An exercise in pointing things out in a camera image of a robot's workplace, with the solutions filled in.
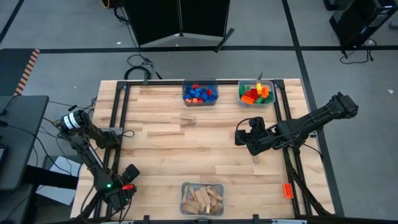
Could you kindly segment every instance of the plastic container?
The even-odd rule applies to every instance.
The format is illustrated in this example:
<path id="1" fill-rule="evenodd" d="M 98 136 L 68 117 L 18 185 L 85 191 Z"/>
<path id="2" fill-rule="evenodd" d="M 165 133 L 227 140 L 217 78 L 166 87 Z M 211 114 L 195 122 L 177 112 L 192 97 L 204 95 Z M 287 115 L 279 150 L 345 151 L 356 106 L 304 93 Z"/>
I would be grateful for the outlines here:
<path id="1" fill-rule="evenodd" d="M 223 201 L 221 203 L 223 204 L 223 209 L 221 209 L 221 211 L 218 214 L 216 214 L 216 215 L 213 215 L 213 214 L 198 214 L 197 215 L 197 214 L 193 214 L 193 213 L 184 211 L 182 209 L 182 206 L 183 206 L 182 197 L 183 197 L 183 194 L 184 194 L 184 187 L 186 185 L 188 186 L 187 197 L 192 196 L 192 193 L 189 190 L 190 187 L 193 188 L 194 190 L 199 190 L 202 187 L 211 186 L 211 188 L 214 188 L 216 190 L 216 193 L 218 193 L 219 195 L 222 196 Z M 183 215 L 195 215 L 195 216 L 203 215 L 203 216 L 220 217 L 220 216 L 222 216 L 224 214 L 224 209 L 225 209 L 225 194 L 224 194 L 224 186 L 222 184 L 198 184 L 198 183 L 184 182 L 181 185 L 181 196 L 180 196 L 180 212 L 181 212 L 181 214 L 183 214 Z"/>
<path id="2" fill-rule="evenodd" d="M 240 96 L 240 94 L 239 94 L 239 87 L 240 87 L 240 85 L 250 86 L 251 88 L 256 88 L 256 84 L 257 84 L 258 82 L 261 83 L 261 86 L 262 86 L 262 87 L 264 87 L 264 86 L 267 86 L 267 87 L 268 87 L 268 92 L 271 92 L 271 93 L 272 93 L 272 98 L 271 98 L 271 99 L 267 98 L 266 103 L 261 103 L 261 104 L 260 104 L 260 103 L 254 102 L 253 104 L 249 105 L 249 104 L 243 102 L 243 101 L 241 100 L 241 96 Z M 265 106 L 267 106 L 267 105 L 269 105 L 269 104 L 272 104 L 272 103 L 275 102 L 275 89 L 274 89 L 274 84 L 273 84 L 271 81 L 268 81 L 268 80 L 240 80 L 240 81 L 238 82 L 238 101 L 239 101 L 239 105 L 241 105 L 241 106 L 245 106 L 245 107 L 256 107 L 256 108 L 262 108 L 262 107 L 265 107 Z"/>
<path id="3" fill-rule="evenodd" d="M 204 88 L 204 89 L 208 89 L 210 86 L 213 86 L 217 93 L 216 99 L 213 100 L 212 102 L 202 102 L 202 103 L 186 102 L 184 100 L 184 95 L 187 95 L 188 93 L 185 92 L 185 88 L 189 85 L 190 86 L 199 85 L 199 88 Z M 220 93 L 218 92 L 218 84 L 217 84 L 217 80 L 215 78 L 206 79 L 206 80 L 184 80 L 182 82 L 182 100 L 184 101 L 186 106 L 213 106 L 216 104 L 219 95 L 220 95 Z"/>

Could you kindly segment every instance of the orange block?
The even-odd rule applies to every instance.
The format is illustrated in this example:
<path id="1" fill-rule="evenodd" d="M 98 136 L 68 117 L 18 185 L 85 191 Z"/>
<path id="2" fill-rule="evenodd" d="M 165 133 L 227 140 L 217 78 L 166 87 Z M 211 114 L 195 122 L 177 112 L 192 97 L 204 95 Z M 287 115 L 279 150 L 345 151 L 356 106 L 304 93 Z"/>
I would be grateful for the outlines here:
<path id="1" fill-rule="evenodd" d="M 261 93 L 261 97 L 263 97 L 264 99 L 267 98 L 269 95 L 268 93 L 268 87 L 265 86 L 264 88 L 262 88 L 262 93 Z"/>
<path id="2" fill-rule="evenodd" d="M 248 97 L 248 96 L 245 96 L 245 95 L 242 96 L 241 100 L 242 100 L 243 102 L 249 104 L 249 105 L 252 105 L 253 102 L 254 102 L 254 99 L 252 99 L 252 98 L 250 98 L 250 97 Z"/>
<path id="3" fill-rule="evenodd" d="M 284 195 L 285 198 L 292 199 L 293 198 L 293 190 L 291 184 L 284 184 Z"/>

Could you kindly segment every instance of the wooden table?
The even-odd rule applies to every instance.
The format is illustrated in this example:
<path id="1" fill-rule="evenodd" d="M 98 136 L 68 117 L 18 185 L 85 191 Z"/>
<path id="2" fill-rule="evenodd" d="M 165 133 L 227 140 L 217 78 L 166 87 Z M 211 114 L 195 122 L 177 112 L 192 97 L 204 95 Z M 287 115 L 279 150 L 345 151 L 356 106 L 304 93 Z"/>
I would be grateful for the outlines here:
<path id="1" fill-rule="evenodd" d="M 292 117 L 307 114 L 300 80 L 284 81 Z M 93 123 L 99 128 L 109 127 L 116 82 L 101 82 L 93 117 Z M 138 190 L 132 198 L 127 220 L 142 220 L 144 215 L 150 215 L 151 220 L 197 218 L 180 213 L 180 186 L 184 182 L 224 185 L 226 208 L 224 215 L 218 218 L 246 219 L 253 214 L 259 214 L 260 218 L 294 217 L 292 201 L 284 198 L 282 190 L 282 184 L 288 182 L 282 150 L 263 152 L 258 155 L 260 162 L 254 163 L 245 146 L 234 145 L 234 130 L 242 119 L 262 116 L 267 127 L 275 124 L 274 105 L 265 109 L 242 108 L 238 105 L 236 85 L 219 85 L 218 88 L 220 97 L 216 105 L 186 107 L 180 85 L 131 87 L 124 129 L 131 129 L 136 135 L 123 138 L 119 171 L 134 164 L 141 175 L 133 181 Z M 122 93 L 116 124 L 119 124 L 123 96 Z M 285 119 L 281 97 L 279 101 L 282 119 Z M 174 117 L 180 114 L 194 115 L 196 124 L 184 126 L 174 122 Z M 248 124 L 241 127 L 249 130 Z M 318 147 L 314 138 L 309 138 L 307 144 Z M 104 151 L 97 150 L 97 153 L 103 157 Z M 333 213 L 319 154 L 303 146 L 301 160 L 308 188 L 325 209 Z M 92 175 L 82 167 L 71 217 L 80 213 L 81 203 L 92 183 Z M 298 187 L 297 192 L 300 211 L 304 214 Z"/>

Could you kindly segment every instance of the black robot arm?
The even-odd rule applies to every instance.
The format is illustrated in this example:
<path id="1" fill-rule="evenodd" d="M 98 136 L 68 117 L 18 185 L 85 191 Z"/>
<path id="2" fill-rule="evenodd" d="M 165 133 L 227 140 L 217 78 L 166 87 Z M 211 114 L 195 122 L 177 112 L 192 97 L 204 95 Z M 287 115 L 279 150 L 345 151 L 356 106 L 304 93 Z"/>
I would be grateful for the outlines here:
<path id="1" fill-rule="evenodd" d="M 101 149 L 119 149 L 121 134 L 100 130 L 91 123 L 88 114 L 82 110 L 65 115 L 58 126 L 60 128 L 58 136 L 70 143 L 94 177 L 94 187 L 97 191 L 94 199 L 104 200 L 111 204 L 115 211 L 122 210 L 129 204 L 136 191 L 136 186 L 130 183 L 140 172 L 130 164 L 122 175 L 114 173 L 111 169 L 104 167 L 90 144 L 90 139 L 93 139 Z M 94 202 L 89 203 L 82 215 L 88 217 L 95 205 Z"/>
<path id="2" fill-rule="evenodd" d="M 358 105 L 349 96 L 339 92 L 325 106 L 301 118 L 281 121 L 267 129 L 262 117 L 245 119 L 243 121 L 249 120 L 250 133 L 238 130 L 239 124 L 243 122 L 241 121 L 236 127 L 235 144 L 246 145 L 254 156 L 270 148 L 276 150 L 287 146 L 300 147 L 311 132 L 320 131 L 334 119 L 349 119 L 357 113 Z"/>

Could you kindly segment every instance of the green lego brick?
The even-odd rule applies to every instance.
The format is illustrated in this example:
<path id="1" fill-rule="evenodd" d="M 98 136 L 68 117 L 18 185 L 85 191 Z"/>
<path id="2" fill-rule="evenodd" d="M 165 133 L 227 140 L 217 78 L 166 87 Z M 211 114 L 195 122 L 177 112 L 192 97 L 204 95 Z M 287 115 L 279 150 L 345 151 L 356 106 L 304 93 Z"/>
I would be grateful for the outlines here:
<path id="1" fill-rule="evenodd" d="M 256 100 L 256 103 L 262 104 L 263 101 L 264 101 L 263 97 L 260 96 L 260 97 Z"/>
<path id="2" fill-rule="evenodd" d="M 246 92 L 246 88 L 244 87 L 244 85 L 240 85 L 239 86 L 239 96 L 242 97 L 245 92 Z"/>
<path id="3" fill-rule="evenodd" d="M 270 91 L 268 92 L 267 98 L 264 99 L 264 104 L 272 103 L 273 100 L 274 100 L 274 93 Z"/>

